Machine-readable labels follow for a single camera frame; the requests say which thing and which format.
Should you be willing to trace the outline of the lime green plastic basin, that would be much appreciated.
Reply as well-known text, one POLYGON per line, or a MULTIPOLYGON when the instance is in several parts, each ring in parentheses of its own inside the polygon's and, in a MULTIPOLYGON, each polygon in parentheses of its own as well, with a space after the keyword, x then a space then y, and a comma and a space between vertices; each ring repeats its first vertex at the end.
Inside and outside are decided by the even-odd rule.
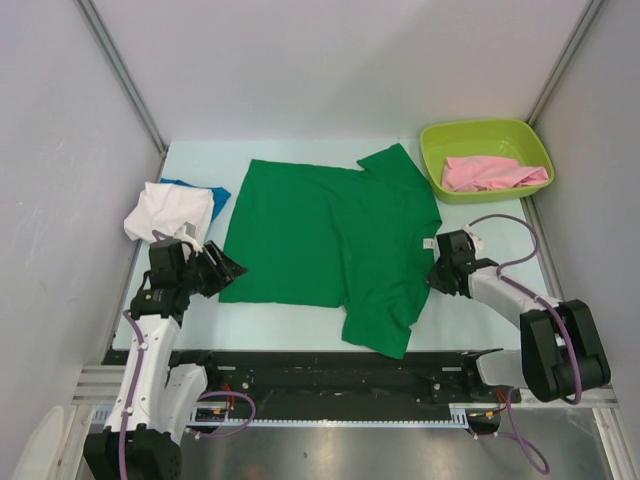
POLYGON ((554 167, 534 130, 518 119, 464 120, 429 126, 421 133, 427 179, 435 196, 448 204, 477 204, 527 197, 554 180, 554 167), (550 180, 539 186, 482 192, 452 192, 442 186, 448 157, 500 156, 521 165, 544 167, 550 180))

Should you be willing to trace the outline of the green t shirt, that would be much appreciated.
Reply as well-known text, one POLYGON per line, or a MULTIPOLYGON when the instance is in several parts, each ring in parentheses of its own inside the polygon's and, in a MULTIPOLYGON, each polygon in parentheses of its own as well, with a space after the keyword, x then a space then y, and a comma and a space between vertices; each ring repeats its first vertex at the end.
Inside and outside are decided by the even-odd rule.
POLYGON ((341 337, 400 359, 429 296, 442 219, 403 146, 354 168, 253 160, 224 250, 246 273, 224 303, 341 308, 341 337))

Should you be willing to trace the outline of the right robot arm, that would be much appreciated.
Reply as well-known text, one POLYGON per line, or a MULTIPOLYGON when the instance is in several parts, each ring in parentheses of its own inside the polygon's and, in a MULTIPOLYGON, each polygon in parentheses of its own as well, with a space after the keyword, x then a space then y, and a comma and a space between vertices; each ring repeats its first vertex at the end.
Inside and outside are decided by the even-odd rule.
POLYGON ((470 370, 461 376, 469 399, 484 401, 497 386, 505 386, 527 389, 541 402, 575 404, 584 392, 610 382, 609 362, 586 303, 538 294, 506 275, 495 261, 477 258, 466 230, 439 234, 436 245, 429 287, 483 304, 519 331, 515 350, 470 355, 470 370))

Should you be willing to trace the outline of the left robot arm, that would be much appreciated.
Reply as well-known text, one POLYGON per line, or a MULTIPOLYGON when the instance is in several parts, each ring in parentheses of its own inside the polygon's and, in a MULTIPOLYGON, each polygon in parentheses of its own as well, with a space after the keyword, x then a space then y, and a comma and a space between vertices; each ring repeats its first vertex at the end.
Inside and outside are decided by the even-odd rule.
POLYGON ((199 399, 214 397, 221 376, 208 365, 171 366, 184 314, 195 295, 211 298, 247 268, 214 242, 169 237, 152 243, 149 268, 123 316, 133 330, 114 407, 83 456, 97 479, 177 479, 181 439, 199 399))

